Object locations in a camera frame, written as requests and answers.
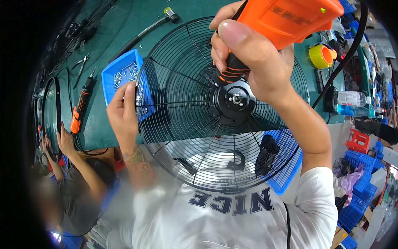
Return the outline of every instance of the arm tattoo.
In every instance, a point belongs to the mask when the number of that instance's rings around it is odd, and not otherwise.
[[[134,187],[148,187],[154,183],[153,169],[138,145],[133,153],[124,152],[123,159]]]

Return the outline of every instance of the orange electric screwdriver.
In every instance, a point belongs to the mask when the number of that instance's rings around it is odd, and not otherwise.
[[[312,33],[330,30],[334,18],[344,14],[339,0],[246,0],[232,17],[266,36],[278,50],[301,43]],[[233,53],[227,70],[216,68],[219,85],[238,81],[250,69]]]
[[[77,105],[73,108],[72,122],[70,123],[70,131],[73,132],[74,134],[77,134],[80,130],[80,125],[82,123],[84,112],[86,111],[88,99],[90,97],[91,90],[93,89],[94,86],[93,76],[96,69],[97,68],[94,68],[93,73],[89,77],[87,77],[86,83],[84,84],[84,86],[80,91],[80,96]]]

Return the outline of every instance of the wire cutters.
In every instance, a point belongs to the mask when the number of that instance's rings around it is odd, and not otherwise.
[[[88,56],[89,56],[89,54],[90,53],[88,53],[82,60],[80,60],[80,61],[78,61],[77,62],[77,64],[76,65],[74,65],[73,67],[72,67],[72,69],[73,68],[75,68],[78,64],[82,64],[82,66],[80,67],[80,71],[79,71],[79,74],[77,75],[77,79],[76,79],[76,82],[75,82],[75,84],[73,85],[73,89],[75,89],[76,88],[76,86],[77,86],[77,83],[79,83],[79,80],[80,80],[80,76],[82,75],[82,71],[83,71],[83,67],[84,67],[84,64],[86,63],[86,61],[88,60]]]

